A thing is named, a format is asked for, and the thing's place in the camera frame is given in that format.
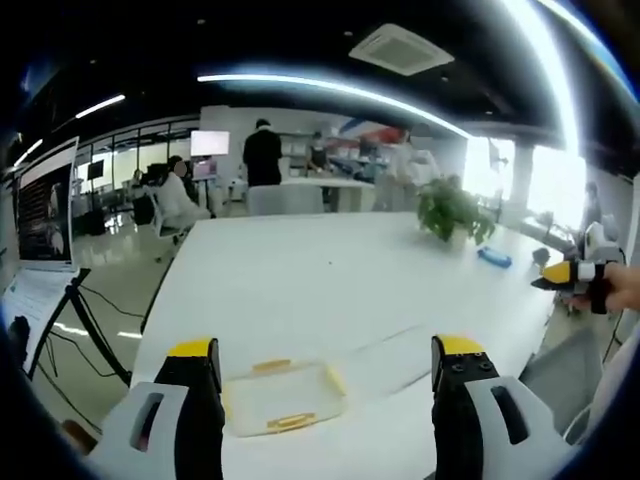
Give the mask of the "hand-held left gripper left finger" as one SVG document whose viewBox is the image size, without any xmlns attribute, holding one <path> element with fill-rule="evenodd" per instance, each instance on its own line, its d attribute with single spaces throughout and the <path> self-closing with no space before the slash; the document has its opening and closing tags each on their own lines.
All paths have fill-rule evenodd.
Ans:
<svg viewBox="0 0 640 480">
<path fill-rule="evenodd" d="M 221 479 L 218 340 L 180 343 L 111 410 L 88 455 L 100 479 Z"/>
</svg>

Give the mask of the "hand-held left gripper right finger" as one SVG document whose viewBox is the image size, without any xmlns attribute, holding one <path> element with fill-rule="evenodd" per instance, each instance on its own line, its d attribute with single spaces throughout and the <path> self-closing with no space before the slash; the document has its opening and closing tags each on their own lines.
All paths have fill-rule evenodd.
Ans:
<svg viewBox="0 0 640 480">
<path fill-rule="evenodd" d="M 553 479 L 575 455 L 549 407 L 477 342 L 435 335 L 433 479 Z"/>
</svg>

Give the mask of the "person's right hand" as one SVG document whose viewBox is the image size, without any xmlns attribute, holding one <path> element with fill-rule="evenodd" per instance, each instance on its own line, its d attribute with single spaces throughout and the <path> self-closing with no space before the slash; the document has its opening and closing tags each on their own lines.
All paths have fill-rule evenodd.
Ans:
<svg viewBox="0 0 640 480">
<path fill-rule="evenodd" d="M 579 280 L 600 280 L 608 285 L 605 294 L 575 296 L 571 303 L 578 308 L 590 307 L 593 313 L 604 314 L 624 309 L 639 310 L 639 268 L 621 263 L 578 262 Z"/>
</svg>

